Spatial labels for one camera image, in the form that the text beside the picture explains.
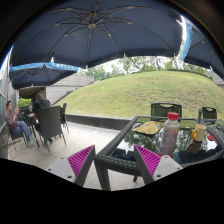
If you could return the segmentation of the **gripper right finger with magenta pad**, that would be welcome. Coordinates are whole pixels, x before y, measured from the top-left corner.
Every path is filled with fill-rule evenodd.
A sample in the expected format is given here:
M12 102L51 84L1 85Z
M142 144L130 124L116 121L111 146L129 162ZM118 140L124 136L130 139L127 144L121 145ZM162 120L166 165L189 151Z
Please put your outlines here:
M168 176L182 169L169 155L160 156L142 146L134 146L134 157L145 184Z

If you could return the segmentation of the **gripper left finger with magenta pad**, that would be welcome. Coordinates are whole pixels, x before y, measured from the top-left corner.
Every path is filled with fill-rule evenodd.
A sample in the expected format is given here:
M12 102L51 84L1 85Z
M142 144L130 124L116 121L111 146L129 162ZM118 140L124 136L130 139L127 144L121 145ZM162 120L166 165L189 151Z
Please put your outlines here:
M60 158L46 170L56 176L83 186L95 158L95 146L86 147L67 158Z

